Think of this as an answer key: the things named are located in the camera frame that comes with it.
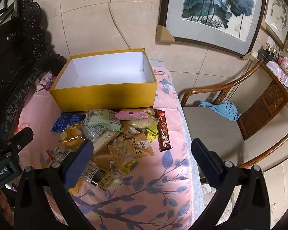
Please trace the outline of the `brown chocolate wafer bar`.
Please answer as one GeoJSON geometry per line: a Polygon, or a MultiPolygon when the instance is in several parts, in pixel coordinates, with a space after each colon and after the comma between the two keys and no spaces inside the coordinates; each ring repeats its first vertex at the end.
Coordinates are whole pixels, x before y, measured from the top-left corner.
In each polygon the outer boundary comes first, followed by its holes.
{"type": "Polygon", "coordinates": [[[158,139],[160,152],[170,150],[172,147],[170,145],[170,139],[168,134],[168,127],[165,117],[165,111],[154,109],[158,121],[158,139]]]}

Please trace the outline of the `dark label snack packet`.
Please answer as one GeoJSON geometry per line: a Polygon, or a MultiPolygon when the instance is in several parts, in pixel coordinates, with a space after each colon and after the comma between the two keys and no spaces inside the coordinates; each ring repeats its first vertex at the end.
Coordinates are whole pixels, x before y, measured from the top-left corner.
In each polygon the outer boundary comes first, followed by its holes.
{"type": "Polygon", "coordinates": [[[118,188],[120,181],[112,174],[99,168],[95,163],[89,161],[82,172],[81,178],[87,181],[90,185],[97,187],[102,191],[112,188],[118,188]]]}

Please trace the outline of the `blue snack packet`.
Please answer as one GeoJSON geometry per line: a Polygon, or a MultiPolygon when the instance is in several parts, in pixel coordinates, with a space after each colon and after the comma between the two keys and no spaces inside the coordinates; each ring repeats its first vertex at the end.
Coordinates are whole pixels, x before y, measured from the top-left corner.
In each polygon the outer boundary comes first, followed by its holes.
{"type": "Polygon", "coordinates": [[[58,119],[55,121],[51,131],[54,133],[61,133],[66,130],[68,126],[72,126],[85,119],[86,114],[73,114],[62,112],[58,119]]]}

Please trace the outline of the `pink snack packet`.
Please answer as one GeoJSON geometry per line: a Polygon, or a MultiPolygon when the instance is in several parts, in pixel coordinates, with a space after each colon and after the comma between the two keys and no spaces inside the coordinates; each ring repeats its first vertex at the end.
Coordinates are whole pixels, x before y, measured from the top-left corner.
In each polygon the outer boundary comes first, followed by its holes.
{"type": "Polygon", "coordinates": [[[149,118],[149,114],[141,109],[122,109],[115,114],[120,121],[132,121],[149,118]]]}

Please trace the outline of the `yellow green snack packet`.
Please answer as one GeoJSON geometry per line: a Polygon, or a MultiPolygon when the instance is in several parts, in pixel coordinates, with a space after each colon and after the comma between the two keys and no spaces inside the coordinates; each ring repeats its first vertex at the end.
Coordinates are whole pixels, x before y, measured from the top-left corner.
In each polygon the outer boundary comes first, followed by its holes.
{"type": "Polygon", "coordinates": [[[149,126],[146,128],[146,137],[150,143],[153,142],[154,139],[158,138],[158,122],[159,119],[154,117],[154,115],[150,111],[146,111],[149,115],[149,126]]]}

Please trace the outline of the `tan cracker snack bag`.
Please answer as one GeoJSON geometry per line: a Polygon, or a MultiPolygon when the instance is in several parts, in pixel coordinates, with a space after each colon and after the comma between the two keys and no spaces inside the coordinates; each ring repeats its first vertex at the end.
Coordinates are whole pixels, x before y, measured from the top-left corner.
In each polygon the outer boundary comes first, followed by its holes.
{"type": "Polygon", "coordinates": [[[140,158],[154,156],[151,143],[144,133],[108,145],[112,159],[123,174],[129,174],[132,166],[140,158]]]}

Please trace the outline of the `pink floral tablecloth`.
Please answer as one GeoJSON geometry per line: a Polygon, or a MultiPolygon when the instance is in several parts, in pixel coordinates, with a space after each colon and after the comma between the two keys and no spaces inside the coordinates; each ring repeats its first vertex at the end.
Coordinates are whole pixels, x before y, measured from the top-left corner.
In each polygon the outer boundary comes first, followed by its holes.
{"type": "MultiPolygon", "coordinates": [[[[161,152],[154,140],[154,155],[137,160],[106,191],[81,181],[73,207],[96,229],[188,229],[203,211],[199,172],[171,73],[161,61],[152,65],[158,81],[154,106],[165,112],[171,149],[161,152]]],[[[31,127],[34,138],[20,152],[22,168],[49,167],[47,151],[59,143],[51,131],[61,113],[49,92],[54,79],[41,74],[24,102],[18,128],[31,127]]]]}

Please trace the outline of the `blue cloth on chair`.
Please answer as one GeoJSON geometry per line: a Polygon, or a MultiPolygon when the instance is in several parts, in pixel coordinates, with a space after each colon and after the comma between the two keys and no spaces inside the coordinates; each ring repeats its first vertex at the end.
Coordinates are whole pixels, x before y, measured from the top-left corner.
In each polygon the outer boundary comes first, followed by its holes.
{"type": "Polygon", "coordinates": [[[212,104],[210,102],[204,101],[200,102],[198,106],[202,108],[209,108],[231,122],[235,122],[241,117],[241,114],[239,113],[236,106],[228,101],[222,102],[220,104],[212,104]]]}

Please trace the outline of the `dark carved wooden furniture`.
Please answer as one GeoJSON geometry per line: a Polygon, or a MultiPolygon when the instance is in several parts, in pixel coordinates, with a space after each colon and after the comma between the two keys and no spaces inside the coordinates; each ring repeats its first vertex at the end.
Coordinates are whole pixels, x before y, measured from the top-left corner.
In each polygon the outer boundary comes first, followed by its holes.
{"type": "Polygon", "coordinates": [[[65,58],[47,42],[46,15],[33,0],[0,0],[0,139],[6,138],[36,78],[57,75],[65,58]]]}

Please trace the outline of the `cluttered side table items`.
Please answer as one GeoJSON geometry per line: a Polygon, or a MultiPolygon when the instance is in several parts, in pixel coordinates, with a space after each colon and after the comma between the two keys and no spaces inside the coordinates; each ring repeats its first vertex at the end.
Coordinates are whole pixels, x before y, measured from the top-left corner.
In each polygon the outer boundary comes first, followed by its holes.
{"type": "Polygon", "coordinates": [[[288,88],[288,56],[283,55],[277,47],[267,45],[259,50],[259,58],[264,65],[288,88]]]}

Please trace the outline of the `yellow cardboard box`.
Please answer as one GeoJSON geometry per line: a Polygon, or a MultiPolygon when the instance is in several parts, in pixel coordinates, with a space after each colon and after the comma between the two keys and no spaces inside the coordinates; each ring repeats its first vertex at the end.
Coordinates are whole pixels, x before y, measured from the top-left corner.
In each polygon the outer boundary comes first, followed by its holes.
{"type": "Polygon", "coordinates": [[[50,93],[63,112],[151,108],[158,81],[144,49],[74,55],[50,93]]]}

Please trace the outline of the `cardboard corner protector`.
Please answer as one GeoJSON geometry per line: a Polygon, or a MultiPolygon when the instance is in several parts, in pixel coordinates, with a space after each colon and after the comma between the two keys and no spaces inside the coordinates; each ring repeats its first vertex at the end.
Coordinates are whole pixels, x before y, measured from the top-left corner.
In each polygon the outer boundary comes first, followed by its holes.
{"type": "Polygon", "coordinates": [[[156,25],[156,41],[167,44],[175,43],[174,37],[170,34],[166,27],[159,24],[156,25]]]}

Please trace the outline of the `large framed lotus painting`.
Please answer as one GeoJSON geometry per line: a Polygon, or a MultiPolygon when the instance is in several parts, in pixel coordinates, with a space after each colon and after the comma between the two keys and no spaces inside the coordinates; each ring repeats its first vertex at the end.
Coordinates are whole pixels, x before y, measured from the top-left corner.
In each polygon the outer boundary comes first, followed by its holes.
{"type": "Polygon", "coordinates": [[[203,45],[238,57],[248,54],[266,0],[160,0],[158,24],[175,42],[203,45]]]}

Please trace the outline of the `small framed painting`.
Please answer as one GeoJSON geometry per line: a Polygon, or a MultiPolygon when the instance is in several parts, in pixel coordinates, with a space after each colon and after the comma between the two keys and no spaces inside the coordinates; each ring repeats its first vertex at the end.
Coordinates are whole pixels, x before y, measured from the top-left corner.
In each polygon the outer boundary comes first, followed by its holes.
{"type": "Polygon", "coordinates": [[[284,0],[266,0],[262,28],[281,50],[288,47],[288,6],[284,0]]]}

